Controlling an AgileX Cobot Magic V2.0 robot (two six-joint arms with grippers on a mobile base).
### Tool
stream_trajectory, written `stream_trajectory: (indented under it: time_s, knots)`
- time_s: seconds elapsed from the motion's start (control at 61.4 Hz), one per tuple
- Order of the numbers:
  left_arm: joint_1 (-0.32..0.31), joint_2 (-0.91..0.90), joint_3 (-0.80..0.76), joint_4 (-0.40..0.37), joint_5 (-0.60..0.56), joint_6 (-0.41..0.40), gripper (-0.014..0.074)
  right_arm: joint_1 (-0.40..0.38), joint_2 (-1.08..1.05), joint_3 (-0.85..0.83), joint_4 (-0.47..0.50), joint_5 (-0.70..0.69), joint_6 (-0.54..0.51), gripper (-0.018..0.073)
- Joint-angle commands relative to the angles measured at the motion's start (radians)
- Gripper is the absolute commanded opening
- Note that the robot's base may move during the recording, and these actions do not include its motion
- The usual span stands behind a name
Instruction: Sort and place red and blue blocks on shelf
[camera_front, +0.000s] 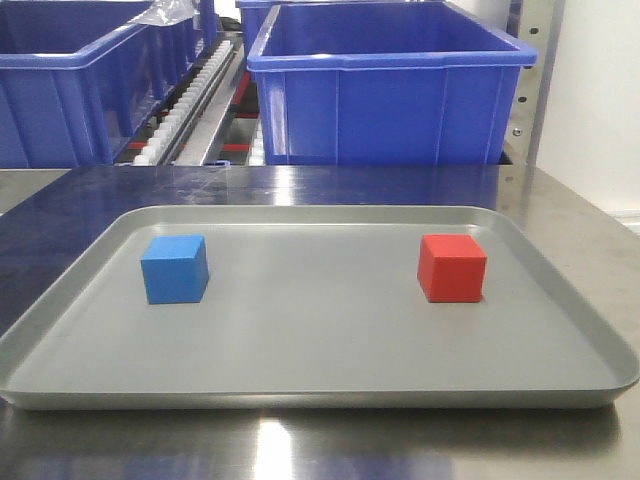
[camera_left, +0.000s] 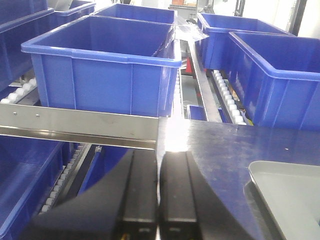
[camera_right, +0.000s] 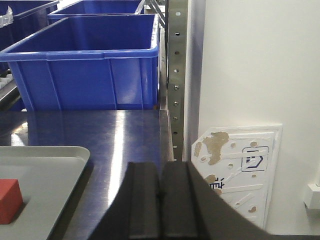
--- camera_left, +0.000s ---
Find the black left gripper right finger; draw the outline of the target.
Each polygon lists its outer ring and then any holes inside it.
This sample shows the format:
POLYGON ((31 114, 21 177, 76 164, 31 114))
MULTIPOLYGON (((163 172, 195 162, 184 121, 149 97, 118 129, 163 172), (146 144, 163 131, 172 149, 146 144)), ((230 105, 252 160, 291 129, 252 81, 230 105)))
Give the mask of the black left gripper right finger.
POLYGON ((238 176, 230 162, 166 152, 159 180, 161 239, 269 239, 248 179, 248 174, 238 176))

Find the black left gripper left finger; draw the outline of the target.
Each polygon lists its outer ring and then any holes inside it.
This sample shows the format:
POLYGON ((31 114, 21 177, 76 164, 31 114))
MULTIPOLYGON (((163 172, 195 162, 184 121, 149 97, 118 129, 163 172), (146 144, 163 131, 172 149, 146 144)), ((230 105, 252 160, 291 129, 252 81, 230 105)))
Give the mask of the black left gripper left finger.
POLYGON ((153 240, 157 229, 157 161, 129 149, 97 182, 93 166, 78 196, 35 216, 21 240, 153 240))

